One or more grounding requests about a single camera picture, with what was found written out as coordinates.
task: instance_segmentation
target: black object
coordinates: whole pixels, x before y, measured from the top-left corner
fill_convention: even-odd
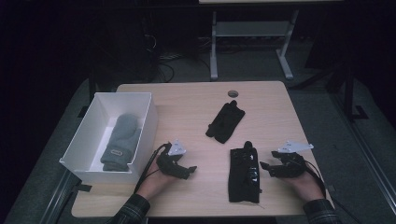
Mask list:
[[[274,166],[271,166],[268,163],[262,161],[260,162],[262,169],[268,171],[271,177],[294,178],[302,175],[305,171],[307,171],[315,178],[323,193],[323,196],[326,198],[326,188],[322,179],[306,166],[306,161],[304,157],[296,152],[279,153],[277,151],[272,151],[271,153],[274,158],[278,158],[282,161],[282,165]]]
[[[155,158],[158,155],[158,152],[161,150],[161,148],[165,148],[163,153],[161,153],[160,157],[157,159],[157,165],[159,166],[161,172],[163,172],[166,175],[172,175],[178,178],[183,178],[187,179],[187,177],[190,176],[190,173],[193,173],[195,169],[197,168],[196,166],[190,167],[189,169],[184,168],[182,166],[177,165],[176,161],[180,160],[182,155],[176,155],[176,156],[169,156],[168,152],[169,149],[171,149],[172,144],[171,143],[165,143],[162,144],[160,147],[158,147],[151,155],[150,159],[148,160],[148,163],[146,164],[145,170],[143,171],[142,175],[140,176],[139,180],[137,181],[136,187],[134,188],[134,193],[137,193],[137,191],[140,188],[140,185],[142,185],[143,181],[146,179],[148,175],[148,170],[151,164],[154,162]]]
[[[257,150],[251,142],[246,141],[243,148],[230,150],[230,175],[228,178],[228,195],[230,203],[242,201],[258,203],[260,174]]]
[[[213,122],[209,124],[206,136],[215,137],[215,139],[224,144],[233,134],[233,131],[245,116],[245,111],[236,106],[236,101],[232,100],[225,104]]]
[[[166,174],[171,175],[180,179],[188,179],[190,174],[194,173],[196,166],[185,168],[177,164],[177,161],[183,155],[170,156],[168,154],[169,149],[171,149],[172,144],[165,144],[165,150],[161,153],[160,157],[157,159],[157,165],[160,170]]]

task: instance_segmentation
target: small round object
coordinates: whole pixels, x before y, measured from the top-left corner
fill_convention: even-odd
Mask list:
[[[239,95],[238,91],[228,91],[228,96],[235,98]]]

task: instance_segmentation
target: forearm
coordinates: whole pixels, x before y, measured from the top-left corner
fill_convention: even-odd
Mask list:
[[[335,214],[330,202],[326,199],[318,199],[308,202],[303,207],[310,224],[341,224],[341,220]]]
[[[122,206],[119,212],[107,223],[111,224],[140,224],[149,211],[149,201],[138,194],[133,194]]]

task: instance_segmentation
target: person's right hand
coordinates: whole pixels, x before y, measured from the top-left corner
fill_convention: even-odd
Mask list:
[[[324,199],[323,193],[315,178],[307,171],[298,177],[279,179],[289,183],[306,203],[316,199]]]

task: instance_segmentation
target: wooden table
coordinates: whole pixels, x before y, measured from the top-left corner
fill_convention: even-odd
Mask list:
[[[187,149],[182,166],[198,166],[188,180],[180,179],[152,200],[148,217],[233,217],[303,214],[303,202],[290,187],[260,169],[260,204],[229,203],[230,149],[251,141],[259,161],[280,164],[272,158],[287,140],[307,143],[303,128],[282,82],[205,82],[121,85],[119,92],[152,92],[159,122],[154,149],[178,139]],[[228,91],[238,91],[231,98]],[[221,144],[205,135],[225,103],[235,99],[246,115],[232,137]],[[311,150],[300,153],[316,165]],[[72,208],[75,217],[112,217],[134,191],[131,185],[92,186],[80,191]]]

